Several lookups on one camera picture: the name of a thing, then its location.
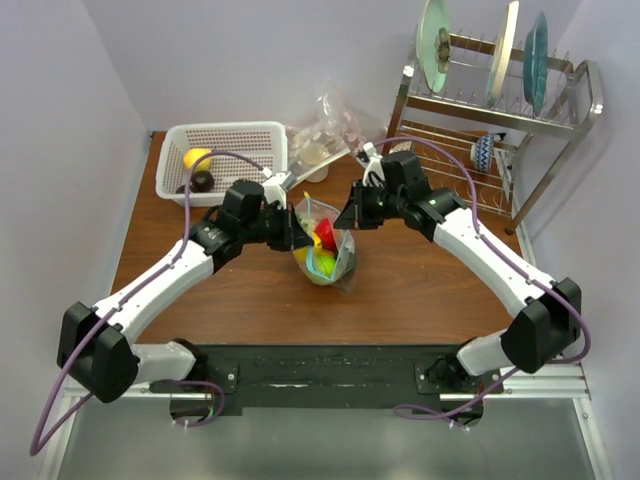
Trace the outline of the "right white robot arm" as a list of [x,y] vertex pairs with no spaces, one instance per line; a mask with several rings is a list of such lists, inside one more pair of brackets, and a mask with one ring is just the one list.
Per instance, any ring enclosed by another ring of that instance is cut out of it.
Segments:
[[476,209],[454,191],[432,188],[414,153],[382,156],[367,145],[358,157],[365,173],[353,183],[335,227],[373,230],[389,219],[402,220],[460,260],[513,318],[506,329],[471,339],[437,360],[432,380],[466,393],[493,370],[533,374],[581,338],[575,282],[544,274],[487,230]]

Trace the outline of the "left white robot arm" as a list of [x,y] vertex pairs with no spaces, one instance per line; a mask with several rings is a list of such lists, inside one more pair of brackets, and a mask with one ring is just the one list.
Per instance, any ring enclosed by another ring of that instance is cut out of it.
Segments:
[[191,287],[238,257],[247,244],[288,252],[312,245],[286,201],[292,181],[277,173],[256,183],[236,181],[223,203],[188,227],[160,261],[132,283],[89,307],[80,302],[63,315],[57,363],[103,403],[131,386],[173,381],[185,392],[207,380],[206,360],[191,343],[143,346],[140,334]]

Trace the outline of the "yellow pear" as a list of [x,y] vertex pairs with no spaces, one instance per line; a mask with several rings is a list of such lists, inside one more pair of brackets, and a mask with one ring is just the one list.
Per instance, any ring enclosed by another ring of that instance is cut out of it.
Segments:
[[311,265],[313,268],[317,268],[317,257],[321,252],[321,246],[303,247],[293,251],[293,256],[300,266]]

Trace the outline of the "green lime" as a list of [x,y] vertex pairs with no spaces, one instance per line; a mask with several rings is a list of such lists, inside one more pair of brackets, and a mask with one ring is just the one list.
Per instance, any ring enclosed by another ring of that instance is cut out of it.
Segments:
[[335,258],[331,252],[318,253],[314,256],[313,266],[318,274],[330,277],[335,270]]

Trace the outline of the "dark green avocado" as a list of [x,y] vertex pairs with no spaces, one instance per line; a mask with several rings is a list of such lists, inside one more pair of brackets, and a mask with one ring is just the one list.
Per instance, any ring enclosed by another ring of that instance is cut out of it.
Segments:
[[356,265],[356,245],[353,236],[347,232],[341,245],[341,259],[346,271],[354,268]]

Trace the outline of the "blue zip top bag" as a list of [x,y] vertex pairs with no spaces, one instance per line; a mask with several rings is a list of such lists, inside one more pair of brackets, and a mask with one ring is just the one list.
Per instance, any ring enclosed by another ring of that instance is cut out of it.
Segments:
[[293,252],[301,271],[315,285],[351,292],[355,286],[356,244],[349,230],[334,227],[340,211],[305,192],[295,213],[313,240],[312,246]]

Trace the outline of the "large red apple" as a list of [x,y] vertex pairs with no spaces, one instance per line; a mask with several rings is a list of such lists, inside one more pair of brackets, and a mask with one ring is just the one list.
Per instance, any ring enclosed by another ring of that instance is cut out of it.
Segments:
[[336,253],[337,243],[333,232],[333,227],[330,219],[325,217],[320,220],[313,230],[314,237],[317,240],[317,245],[321,246],[323,250]]

